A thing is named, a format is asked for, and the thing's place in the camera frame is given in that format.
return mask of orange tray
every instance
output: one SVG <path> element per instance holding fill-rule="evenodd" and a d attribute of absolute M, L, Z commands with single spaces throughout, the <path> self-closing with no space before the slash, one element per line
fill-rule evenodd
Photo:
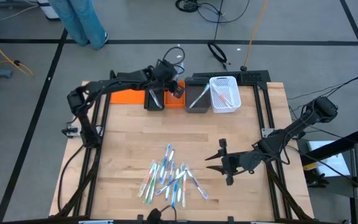
<path fill-rule="evenodd" d="M 185 86 L 185 82 L 184 81 L 179 81 L 178 82 L 179 85 L 181 86 Z M 185 94 L 186 94 L 186 90 L 183 93 L 183 95 L 180 98 L 176 98 L 172 95 L 171 92 L 166 91 L 164 93 L 164 105 L 167 108 L 182 108 L 185 107 Z"/>
<path fill-rule="evenodd" d="M 144 104 L 145 91 L 123 90 L 111 94 L 110 103 Z"/>

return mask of blue pants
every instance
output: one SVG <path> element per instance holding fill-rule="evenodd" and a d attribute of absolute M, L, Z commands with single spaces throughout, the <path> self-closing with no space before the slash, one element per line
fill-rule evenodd
<path fill-rule="evenodd" d="M 49 0 L 69 35 L 81 46 L 103 47 L 106 37 L 91 0 Z"/>

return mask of gray bin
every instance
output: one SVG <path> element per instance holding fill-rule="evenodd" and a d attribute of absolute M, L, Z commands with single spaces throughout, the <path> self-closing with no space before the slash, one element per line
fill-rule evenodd
<path fill-rule="evenodd" d="M 209 79 L 206 77 L 188 77 L 185 79 L 185 109 L 187 113 L 206 113 L 211 107 L 211 92 L 208 90 L 192 107 L 189 106 L 202 94 Z"/>

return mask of white plastic basket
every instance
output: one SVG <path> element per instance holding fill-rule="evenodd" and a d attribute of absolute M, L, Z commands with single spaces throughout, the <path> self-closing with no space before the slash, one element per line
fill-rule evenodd
<path fill-rule="evenodd" d="M 214 113 L 232 113 L 241 106 L 239 87 L 234 77 L 210 78 L 209 84 Z"/>

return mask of wooden tabletop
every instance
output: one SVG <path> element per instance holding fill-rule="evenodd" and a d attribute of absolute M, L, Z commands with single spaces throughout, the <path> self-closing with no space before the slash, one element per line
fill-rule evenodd
<path fill-rule="evenodd" d="M 178 108 L 150 112 L 143 109 L 143 105 L 109 105 L 91 218 L 134 220 L 138 214 L 143 214 L 146 219 L 151 209 L 160 210 L 168 205 L 163 195 L 154 197 L 152 205 L 145 205 L 137 193 L 152 160 L 162 161 L 167 144 L 171 144 L 175 148 L 176 164 L 188 164 L 209 195 L 205 200 L 188 181 L 186 208 L 177 205 L 179 220 L 225 221 L 228 216 L 233 216 L 236 221 L 273 221 L 264 163 L 253 175 L 246 172 L 235 176 L 232 186 L 226 185 L 225 176 L 205 168 L 221 163 L 220 159 L 204 161 L 217 153 L 219 139 L 227 139 L 230 153 L 250 151 L 251 144 L 261 138 L 253 89 L 250 86 L 240 86 L 239 89 L 242 106 L 235 113 L 227 114 L 214 114 L 212 110 L 206 114 L 189 114 Z M 291 117 L 283 84 L 268 83 L 268 92 L 276 128 L 284 128 L 291 123 Z M 260 96 L 265 115 L 262 92 Z M 68 140 L 62 167 L 81 145 L 80 138 Z M 65 172 L 62 206 L 78 186 L 84 151 L 71 161 Z M 283 166 L 287 188 L 312 217 L 300 156 L 290 148 L 287 151 L 291 160 L 289 166 Z M 281 197 L 278 201 L 284 217 Z M 56 213 L 57 189 L 50 209 L 51 215 Z M 172 220 L 173 211 L 166 210 L 162 219 Z"/>

